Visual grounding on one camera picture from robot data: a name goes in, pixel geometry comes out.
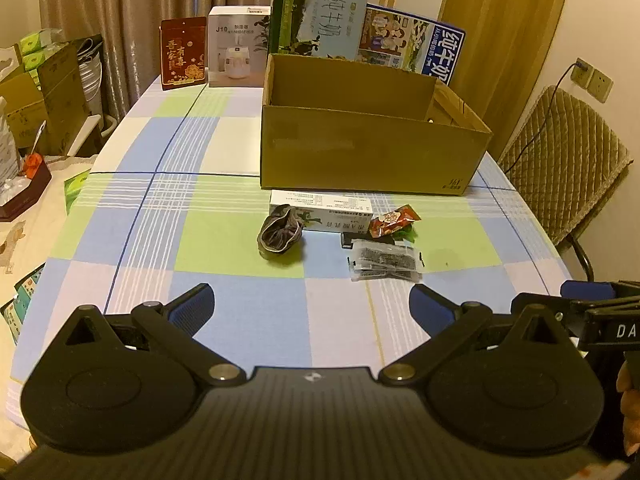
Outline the right hand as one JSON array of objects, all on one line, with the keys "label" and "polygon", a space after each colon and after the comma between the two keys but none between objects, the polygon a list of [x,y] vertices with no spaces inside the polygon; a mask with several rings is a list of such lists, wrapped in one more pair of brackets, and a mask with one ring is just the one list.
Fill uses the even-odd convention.
[{"label": "right hand", "polygon": [[627,456],[639,451],[640,444],[640,393],[634,388],[628,363],[624,362],[616,380],[616,390],[622,395],[620,412],[624,416],[624,450]]}]

